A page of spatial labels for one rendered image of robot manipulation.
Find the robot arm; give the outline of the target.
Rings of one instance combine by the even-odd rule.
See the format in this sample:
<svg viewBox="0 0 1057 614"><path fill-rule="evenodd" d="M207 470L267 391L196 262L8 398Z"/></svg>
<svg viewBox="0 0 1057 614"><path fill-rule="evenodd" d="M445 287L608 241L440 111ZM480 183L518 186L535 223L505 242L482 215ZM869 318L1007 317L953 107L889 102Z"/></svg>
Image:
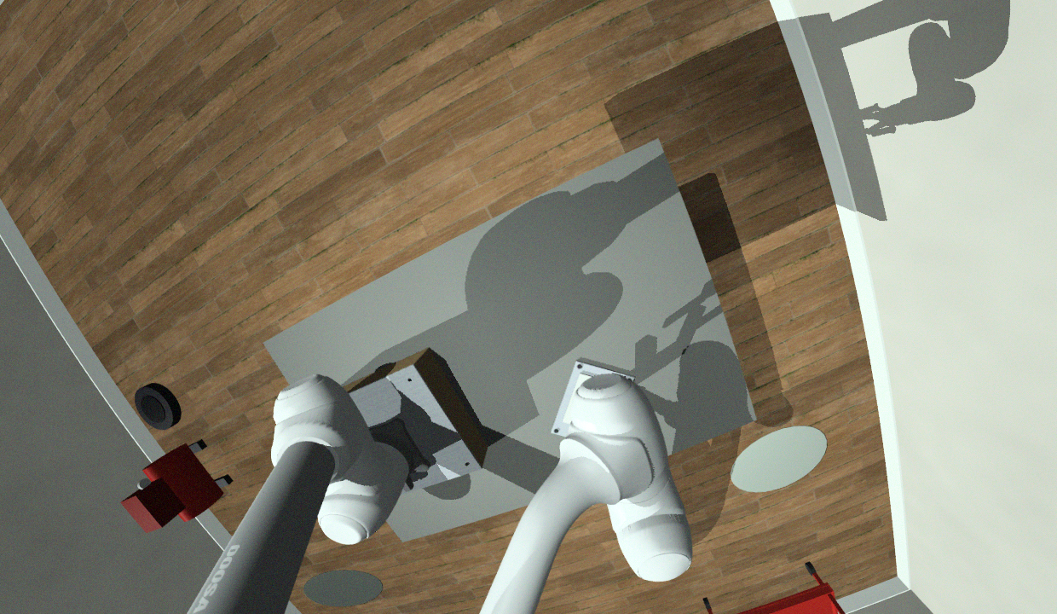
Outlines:
<svg viewBox="0 0 1057 614"><path fill-rule="evenodd" d="M689 522L638 385L596 374L575 390L570 414L558 466L518 522L479 614L534 614L567 532L596 504L607 504L644 580L668 582L691 565ZM413 489L409 475L430 470L402 418L369 431L323 374L280 390L273 420L274 469L187 614L286 614L315 520L335 542L369 539Z"/></svg>

